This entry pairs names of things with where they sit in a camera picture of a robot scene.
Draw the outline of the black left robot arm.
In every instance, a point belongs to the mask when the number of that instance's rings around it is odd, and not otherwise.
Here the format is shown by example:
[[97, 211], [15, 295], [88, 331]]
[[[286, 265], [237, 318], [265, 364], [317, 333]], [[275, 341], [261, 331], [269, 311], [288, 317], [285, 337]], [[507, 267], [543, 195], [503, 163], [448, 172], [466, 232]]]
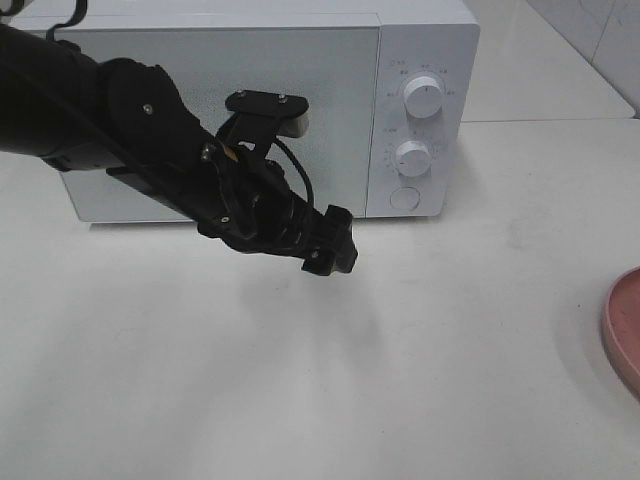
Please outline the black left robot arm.
[[298, 258], [309, 273], [348, 273], [352, 214], [320, 212], [268, 156], [294, 135], [306, 99], [231, 94], [229, 119], [207, 131], [159, 66], [97, 62], [74, 44], [1, 29], [1, 148], [53, 169], [101, 170], [244, 254]]

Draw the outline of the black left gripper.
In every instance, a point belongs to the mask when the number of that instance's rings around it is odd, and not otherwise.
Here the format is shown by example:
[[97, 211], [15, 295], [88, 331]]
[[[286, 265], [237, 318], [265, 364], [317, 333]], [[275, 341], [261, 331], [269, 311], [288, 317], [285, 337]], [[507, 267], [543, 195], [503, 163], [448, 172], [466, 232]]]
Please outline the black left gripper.
[[323, 217], [322, 237], [312, 235], [315, 196], [309, 176], [291, 149], [276, 146], [301, 177], [306, 197], [293, 192], [281, 166], [254, 155], [245, 147], [230, 150], [237, 167], [219, 167], [219, 199], [223, 212], [197, 224], [201, 235], [220, 239], [241, 253], [301, 255], [302, 270], [317, 276], [347, 274], [355, 266], [358, 251], [352, 236], [353, 215], [329, 205]]

